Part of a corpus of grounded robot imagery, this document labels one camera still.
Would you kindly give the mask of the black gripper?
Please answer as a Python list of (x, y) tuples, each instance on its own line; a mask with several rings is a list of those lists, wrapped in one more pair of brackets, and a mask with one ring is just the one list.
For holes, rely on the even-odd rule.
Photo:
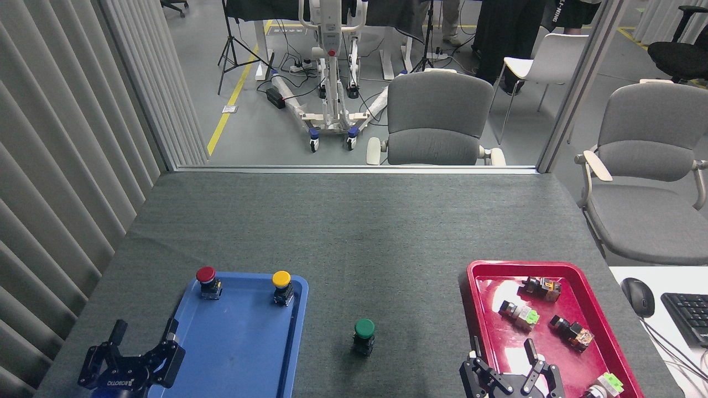
[(91, 387), (92, 397), (147, 397), (152, 385), (172, 387), (185, 357), (175, 335), (178, 326), (167, 320), (160, 342), (145, 356), (121, 358), (127, 322), (117, 320), (109, 339), (87, 350), (77, 383)]
[[(527, 376), (502, 376), (481, 356), (478, 337), (471, 338), (471, 351), (459, 368), (460, 377), (467, 397), (564, 397), (560, 368), (549, 364), (538, 353), (533, 340), (527, 338), (524, 350), (531, 370)], [(538, 387), (539, 376), (544, 376), (549, 389), (547, 395)]]

